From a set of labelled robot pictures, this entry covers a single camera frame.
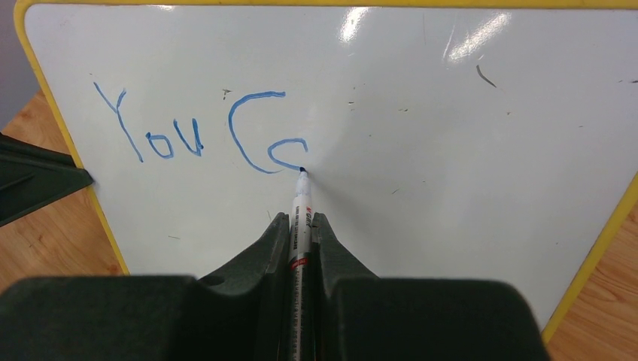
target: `gray wall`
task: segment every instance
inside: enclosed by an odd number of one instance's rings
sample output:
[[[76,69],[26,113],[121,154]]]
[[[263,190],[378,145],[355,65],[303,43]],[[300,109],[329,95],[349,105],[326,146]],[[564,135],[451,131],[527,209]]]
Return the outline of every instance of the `gray wall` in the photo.
[[[14,0],[0,0],[0,129],[38,89],[14,28]]]

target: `handwritten word you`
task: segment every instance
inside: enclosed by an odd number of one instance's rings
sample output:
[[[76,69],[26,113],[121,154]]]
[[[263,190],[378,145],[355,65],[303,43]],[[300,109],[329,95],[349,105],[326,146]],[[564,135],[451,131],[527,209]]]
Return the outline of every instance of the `handwritten word you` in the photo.
[[[129,143],[131,144],[131,147],[135,151],[135,154],[137,154],[139,161],[143,163],[144,162],[144,157],[141,155],[140,150],[138,149],[137,145],[135,145],[135,142],[133,141],[133,138],[129,134],[129,131],[126,130],[126,126],[124,125],[123,115],[122,115],[122,112],[120,111],[120,106],[122,105],[122,101],[124,100],[124,96],[126,95],[126,90],[125,89],[122,90],[120,95],[117,97],[117,101],[115,102],[115,105],[114,105],[113,102],[111,102],[111,101],[109,101],[107,99],[107,97],[102,92],[102,89],[100,89],[100,86],[97,83],[94,82],[93,85],[96,87],[96,90],[98,91],[98,93],[102,97],[102,99],[104,99],[104,101],[106,102],[106,105],[111,109],[111,111],[113,111],[113,113],[117,117],[117,120],[120,123],[120,128],[124,132],[124,135],[126,136],[126,138],[129,140]],[[265,173],[265,174],[279,173],[281,171],[281,169],[278,170],[278,171],[269,171],[267,169],[259,167],[257,164],[255,164],[248,157],[248,155],[246,154],[246,152],[244,150],[244,147],[242,146],[242,143],[239,141],[239,139],[237,138],[237,134],[235,133],[235,126],[233,124],[233,117],[235,116],[235,112],[237,111],[237,109],[239,107],[241,107],[244,103],[246,103],[246,102],[248,102],[250,100],[261,99],[261,98],[273,98],[273,97],[274,98],[283,98],[285,96],[286,96],[286,92],[273,92],[273,91],[263,92],[263,93],[248,94],[248,95],[244,96],[243,98],[239,99],[237,102],[235,102],[235,104],[233,104],[232,107],[230,107],[230,111],[228,112],[228,129],[230,131],[230,135],[232,136],[232,139],[235,141],[235,145],[239,149],[239,152],[242,154],[242,156],[244,157],[244,159],[246,160],[248,165],[250,165],[251,167],[253,167],[257,171],[260,171],[260,172]],[[186,147],[186,149],[188,149],[188,151],[191,152],[195,156],[202,156],[202,150],[204,149],[204,145],[202,144],[202,141],[199,138],[199,127],[197,125],[197,120],[195,118],[193,118],[191,124],[192,124],[192,127],[193,127],[193,134],[194,134],[194,137],[195,137],[195,142],[194,142],[194,145],[192,147],[188,143],[188,141],[186,141],[186,139],[184,138],[184,134],[182,134],[182,132],[180,130],[180,127],[178,125],[178,121],[176,119],[173,119],[173,127],[175,128],[175,132],[177,132],[178,137],[180,138],[182,143],[184,143],[184,146]],[[155,154],[157,154],[159,157],[161,157],[163,159],[171,159],[171,158],[173,158],[175,156],[175,151],[173,150],[173,146],[171,144],[171,141],[169,140],[169,137],[167,137],[166,135],[164,135],[164,134],[151,134],[150,132],[147,132],[145,137],[146,137],[146,139],[148,141],[148,144],[150,145],[150,148],[153,149]],[[157,148],[156,142],[158,142],[158,141],[163,141],[165,143],[167,151],[161,152]],[[270,158],[270,160],[272,160],[273,163],[275,163],[277,165],[280,165],[280,166],[283,166],[285,168],[293,169],[294,171],[298,171],[299,170],[299,166],[298,165],[292,165],[290,163],[284,162],[284,161],[282,161],[280,159],[275,158],[275,156],[272,154],[273,151],[275,150],[275,148],[277,148],[277,147],[279,147],[281,145],[284,145],[284,144],[288,144],[288,143],[301,144],[303,146],[303,150],[306,153],[308,152],[308,144],[305,142],[305,139],[303,139],[303,138],[281,139],[280,141],[276,141],[275,143],[270,145],[270,147],[268,147],[266,152],[268,153],[268,157]]]

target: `wood grain surface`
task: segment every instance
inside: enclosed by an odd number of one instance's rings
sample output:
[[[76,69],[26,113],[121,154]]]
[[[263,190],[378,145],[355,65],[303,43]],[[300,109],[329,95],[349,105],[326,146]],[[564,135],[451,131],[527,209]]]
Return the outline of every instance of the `wood grain surface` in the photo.
[[[3,134],[67,153],[41,92]],[[36,275],[120,275],[85,190],[0,228],[0,292]],[[638,359],[638,207],[634,207],[548,349],[559,360]]]

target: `white board surface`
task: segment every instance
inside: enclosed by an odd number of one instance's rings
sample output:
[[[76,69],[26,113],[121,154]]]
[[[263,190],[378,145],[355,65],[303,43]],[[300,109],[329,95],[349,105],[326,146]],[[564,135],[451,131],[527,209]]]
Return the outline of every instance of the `white board surface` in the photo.
[[[202,276],[259,238],[298,174],[275,159],[310,171],[376,274],[506,281],[544,326],[638,169],[635,12],[34,5],[25,23],[133,274]]]

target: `dark green object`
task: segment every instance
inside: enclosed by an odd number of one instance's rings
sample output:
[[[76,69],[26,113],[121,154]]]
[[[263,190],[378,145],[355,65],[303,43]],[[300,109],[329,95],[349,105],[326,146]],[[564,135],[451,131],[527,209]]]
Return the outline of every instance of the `dark green object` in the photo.
[[[0,134],[0,226],[92,183],[71,156]]]

